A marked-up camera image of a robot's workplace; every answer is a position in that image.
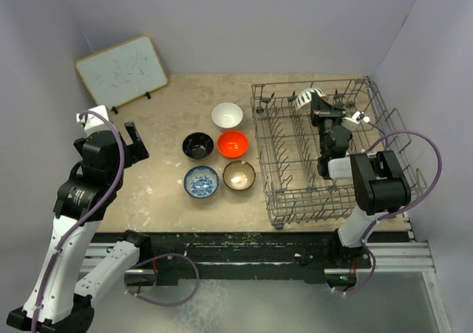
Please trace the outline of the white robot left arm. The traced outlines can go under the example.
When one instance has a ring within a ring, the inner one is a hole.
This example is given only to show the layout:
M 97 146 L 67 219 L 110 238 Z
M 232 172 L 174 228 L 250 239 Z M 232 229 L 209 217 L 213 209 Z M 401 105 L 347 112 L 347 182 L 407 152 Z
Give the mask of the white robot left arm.
M 86 332 L 98 304 L 125 271 L 151 262 L 150 237 L 126 230 L 95 268 L 84 277 L 79 275 L 106 209 L 123 185 L 119 165 L 128 168 L 149 158 L 134 123 L 127 122 L 125 128 L 130 145 L 107 127 L 74 142 L 82 160 L 58 189 L 45 259 L 58 258 L 52 269 L 42 267 L 39 280 L 46 279 L 47 284 L 36 283 L 27 302 L 7 316 L 8 326 L 24 332 Z

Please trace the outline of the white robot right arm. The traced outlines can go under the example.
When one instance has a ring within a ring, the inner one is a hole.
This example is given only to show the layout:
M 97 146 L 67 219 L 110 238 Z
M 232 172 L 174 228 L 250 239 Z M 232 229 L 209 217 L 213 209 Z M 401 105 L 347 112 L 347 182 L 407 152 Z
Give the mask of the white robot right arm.
M 328 256 L 336 267 L 346 267 L 355 258 L 353 248 L 362 246 L 375 223 L 411 202 L 411 190 L 395 153 L 349 155 L 353 131 L 370 118 L 362 112 L 348 117 L 344 109 L 329 104 L 319 88 L 301 92 L 298 110 L 310 112 L 312 126 L 318 129 L 318 172 L 324 179 L 353 181 L 356 205 L 347 222 L 337 230 L 338 243 Z

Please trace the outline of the white orange rimmed striped bowl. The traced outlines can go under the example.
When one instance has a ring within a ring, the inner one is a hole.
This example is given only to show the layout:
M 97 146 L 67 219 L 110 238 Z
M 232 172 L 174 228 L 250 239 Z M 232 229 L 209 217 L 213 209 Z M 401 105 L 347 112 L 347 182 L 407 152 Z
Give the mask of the white orange rimmed striped bowl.
M 311 87 L 311 88 L 307 88 L 307 89 L 304 89 L 302 90 L 296 97 L 296 99 L 294 100 L 294 103 L 295 103 L 295 108 L 297 110 L 297 112 L 300 112 L 300 113 L 306 113 L 306 112 L 309 112 L 310 111 L 310 102 L 311 102 L 311 97 L 310 97 L 310 93 L 312 91 L 318 91 L 320 94 L 325 94 L 325 97 L 327 96 L 327 94 L 320 88 L 317 88 L 317 87 Z

